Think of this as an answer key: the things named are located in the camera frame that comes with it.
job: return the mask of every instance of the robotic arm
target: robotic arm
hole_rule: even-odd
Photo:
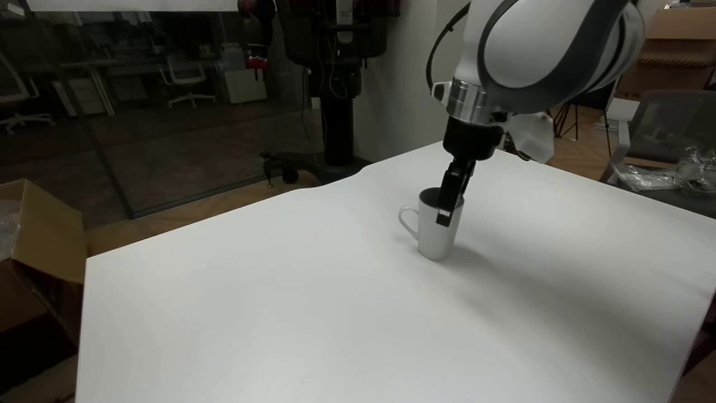
[[[645,24],[628,0],[472,0],[452,81],[433,88],[455,157],[441,186],[450,227],[475,164],[492,157],[511,115],[532,115],[614,82],[635,60]]]

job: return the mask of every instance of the white table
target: white table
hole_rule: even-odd
[[[397,221],[424,147],[89,260],[79,403],[658,403],[716,224],[497,154],[447,263]]]

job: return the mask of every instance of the black metal stand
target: black metal stand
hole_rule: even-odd
[[[314,174],[321,184],[332,184],[355,174],[365,162],[354,157],[354,100],[351,98],[321,98],[323,107],[323,143],[325,153],[317,154],[261,154],[267,179],[281,172],[286,184],[297,182],[297,172]]]

